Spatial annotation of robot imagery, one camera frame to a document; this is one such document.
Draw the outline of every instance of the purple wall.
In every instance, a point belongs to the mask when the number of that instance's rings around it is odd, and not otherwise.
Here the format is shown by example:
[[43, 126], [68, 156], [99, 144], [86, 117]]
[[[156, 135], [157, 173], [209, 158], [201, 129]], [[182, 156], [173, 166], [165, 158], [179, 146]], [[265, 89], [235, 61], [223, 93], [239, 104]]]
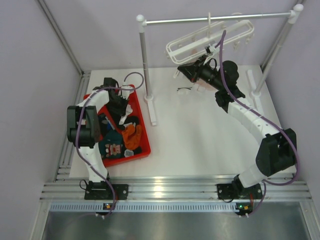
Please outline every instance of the purple wall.
[[267, 79], [282, 126], [297, 134], [302, 177], [320, 213], [320, 1], [307, 0]]
[[28, 239], [79, 75], [34, 0], [0, 2], [0, 239]]
[[[86, 70], [142, 67], [136, 16], [147, 20], [288, 12], [296, 0], [46, 0], [80, 65]], [[255, 35], [234, 53], [225, 46], [225, 59], [253, 65], [263, 61], [284, 18], [252, 20]], [[159, 25], [146, 28], [150, 67], [174, 64], [166, 44], [206, 23]]]

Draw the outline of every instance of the white platform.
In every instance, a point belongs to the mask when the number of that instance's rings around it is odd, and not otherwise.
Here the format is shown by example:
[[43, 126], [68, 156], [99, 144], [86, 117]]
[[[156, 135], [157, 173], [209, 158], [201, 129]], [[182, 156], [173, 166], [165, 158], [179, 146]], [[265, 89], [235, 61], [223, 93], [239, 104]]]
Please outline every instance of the white platform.
[[[255, 79], [262, 75], [258, 65], [239, 66], [237, 86], [249, 98], [246, 70], [252, 69]], [[116, 79], [120, 85], [124, 77], [142, 69], [94, 70], [88, 93], [103, 84], [105, 77]], [[174, 79], [176, 68], [149, 70], [157, 126], [151, 126], [145, 88], [137, 93], [151, 146], [151, 155], [108, 168], [110, 177], [159, 177], [236, 175], [255, 162], [259, 146], [253, 136], [233, 117], [224, 112], [215, 101], [215, 92], [196, 90], [178, 95], [177, 88], [191, 87], [182, 74]], [[128, 84], [139, 85], [141, 77], [132, 75]], [[261, 90], [265, 116], [279, 123], [266, 85]], [[284, 172], [295, 173], [295, 167]], [[77, 153], [73, 154], [71, 178], [88, 177], [87, 168]]]

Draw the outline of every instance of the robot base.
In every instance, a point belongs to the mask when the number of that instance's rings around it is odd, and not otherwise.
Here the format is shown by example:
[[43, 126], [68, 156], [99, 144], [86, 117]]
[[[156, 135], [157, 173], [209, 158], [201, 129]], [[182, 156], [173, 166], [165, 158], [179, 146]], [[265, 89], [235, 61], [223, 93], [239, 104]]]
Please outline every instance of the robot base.
[[[128, 198], [128, 184], [112, 184], [117, 200], [126, 200]], [[89, 181], [85, 188], [85, 200], [112, 200], [113, 194], [105, 181]]]
[[260, 184], [253, 185], [248, 188], [243, 188], [241, 192], [234, 188], [232, 183], [223, 183], [216, 185], [218, 191], [218, 199], [224, 200], [226, 202], [231, 202], [234, 199], [250, 199], [250, 194], [252, 194], [253, 199], [262, 198], [262, 190]]

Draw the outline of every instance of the red basket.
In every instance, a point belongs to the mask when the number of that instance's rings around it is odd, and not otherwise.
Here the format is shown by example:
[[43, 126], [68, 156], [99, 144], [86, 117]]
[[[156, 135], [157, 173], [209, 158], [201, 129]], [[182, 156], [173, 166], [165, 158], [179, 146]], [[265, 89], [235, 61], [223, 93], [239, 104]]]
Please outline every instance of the red basket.
[[[139, 100], [138, 100], [138, 96], [137, 96], [136, 91], [134, 91], [133, 93], [131, 93], [129, 95], [128, 100], [129, 100], [128, 104], [130, 104], [130, 106], [131, 106], [131, 108], [133, 110], [133, 112], [129, 116], [138, 117], [139, 118], [139, 124], [142, 127], [141, 140], [140, 140], [140, 145], [139, 145], [141, 147], [141, 149], [142, 149], [142, 152], [139, 153], [139, 154], [133, 155], [133, 156], [129, 156], [129, 157], [122, 157], [122, 158], [117, 158], [117, 159], [114, 159], [114, 158], [113, 159], [111, 159], [111, 158], [102, 159], [103, 165], [105, 167], [126, 163], [126, 162], [129, 162], [129, 161], [132, 161], [132, 160], [136, 160], [136, 159], [142, 159], [142, 158], [148, 157], [150, 155], [150, 153], [151, 153], [149, 139], [148, 139], [148, 135], [147, 135], [147, 130], [146, 130], [144, 118], [143, 118], [142, 113], [141, 113], [141, 108], [140, 108], [140, 105], [139, 105]], [[114, 121], [112, 120], [112, 118], [111, 118], [106, 106], [103, 106], [100, 109], [100, 111], [98, 112], [98, 115], [100, 115], [100, 114], [105, 114], [107, 116], [107, 118], [109, 119], [109, 121], [111, 122], [111, 124], [113, 126], [116, 126]], [[115, 130], [120, 134], [122, 132], [118, 128], [115, 128]]]

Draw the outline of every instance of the metal rod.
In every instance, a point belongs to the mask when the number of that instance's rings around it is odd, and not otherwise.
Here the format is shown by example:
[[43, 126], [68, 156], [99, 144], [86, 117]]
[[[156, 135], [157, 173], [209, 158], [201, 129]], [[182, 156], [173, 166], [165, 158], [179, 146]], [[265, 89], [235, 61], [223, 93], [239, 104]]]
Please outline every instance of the metal rod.
[[[297, 0], [297, 1], [295, 2], [295, 4], [293, 5], [293, 7], [294, 7], [295, 5], [297, 5], [297, 4], [304, 4], [305, 2], [306, 2], [306, 0]], [[280, 37], [281, 37], [282, 34], [284, 33], [285, 27], [287, 26], [286, 23], [287, 23], [287, 22], [285, 22], [285, 23], [283, 24], [281, 30], [279, 31], [279, 34], [278, 34], [277, 37], [276, 37], [276, 40], [273, 42], [272, 46], [270, 47], [270, 49], [269, 49], [269, 51], [268, 51], [268, 53], [267, 53], [267, 55], [266, 55], [266, 57], [265, 57], [262, 65], [261, 65], [262, 71], [265, 70], [265, 67], [266, 67], [266, 65], [267, 65], [267, 63], [268, 63], [268, 60], [269, 60], [271, 54], [274, 52], [274, 50], [275, 50], [275, 48], [276, 48], [276, 46], [277, 46], [277, 44], [278, 44], [278, 42], [279, 42]]]
[[261, 70], [262, 70], [262, 72], [265, 71], [265, 68], [266, 68], [266, 65], [267, 65], [267, 63], [268, 63], [268, 60], [270, 59], [272, 53], [273, 53], [274, 50], [276, 49], [276, 46], [277, 46], [277, 44], [278, 44], [278, 42], [279, 42], [279, 39], [280, 39], [281, 36], [284, 34], [284, 31], [285, 31], [285, 29], [286, 29], [287, 26], [288, 26], [288, 21], [285, 22], [285, 24], [283, 25], [282, 29], [280, 30], [280, 32], [279, 32], [276, 40], [273, 42], [272, 47], [271, 47], [270, 50], [268, 51], [268, 54], [266, 55], [266, 57], [265, 57], [262, 65], [261, 65]]
[[140, 35], [141, 52], [142, 52], [142, 64], [143, 64], [145, 92], [146, 92], [146, 97], [151, 98], [152, 91], [150, 89], [150, 79], [149, 79], [149, 68], [148, 68], [148, 60], [147, 60], [145, 32], [140, 32], [139, 35]]
[[[230, 15], [230, 16], [213, 16], [210, 17], [211, 21], [230, 21], [230, 20], [247, 20], [247, 19], [268, 19], [268, 18], [288, 18], [291, 12], [279, 13], [262, 13], [262, 14], [248, 14], [248, 15]], [[160, 24], [177, 24], [177, 23], [190, 23], [190, 22], [207, 22], [208, 17], [200, 18], [185, 18], [185, 19], [171, 19], [171, 20], [154, 20], [146, 21], [146, 25], [160, 25]]]
[[69, 44], [67, 43], [66, 38], [62, 34], [62, 32], [61, 32], [57, 22], [55, 21], [52, 13], [50, 12], [49, 7], [47, 6], [46, 2], [44, 0], [35, 0], [35, 1], [39, 4], [40, 9], [43, 11], [44, 15], [46, 16], [49, 24], [51, 25], [54, 33], [58, 37], [61, 45], [63, 46], [64, 50], [66, 51], [66, 53], [70, 57], [70, 60], [72, 61], [74, 67], [76, 68], [78, 73], [80, 75], [82, 75], [83, 74], [83, 70], [82, 70], [81, 66], [79, 65], [79, 63], [78, 63], [74, 53], [72, 52]]
[[265, 70], [263, 71], [262, 79], [260, 80], [260, 82], [259, 82], [258, 86], [256, 87], [256, 89], [253, 91], [254, 94], [258, 94], [260, 92], [262, 86], [264, 85], [264, 83], [265, 83], [265, 81], [267, 79], [267, 76], [268, 76], [268, 74], [269, 74], [269, 72], [271, 70], [271, 67], [272, 67], [273, 63], [274, 63], [278, 53], [280, 52], [280, 49], [282, 48], [282, 46], [283, 46], [283, 44], [284, 44], [284, 42], [285, 42], [285, 40], [286, 40], [291, 28], [293, 26], [293, 24], [291, 24], [289, 22], [287, 22], [285, 25], [286, 26], [284, 27], [284, 31], [283, 31], [283, 33], [282, 33], [282, 35], [281, 35], [281, 37], [280, 37], [280, 39], [279, 39], [279, 41], [277, 43], [272, 55], [270, 56], [270, 59], [269, 59], [267, 65], [265, 67]]

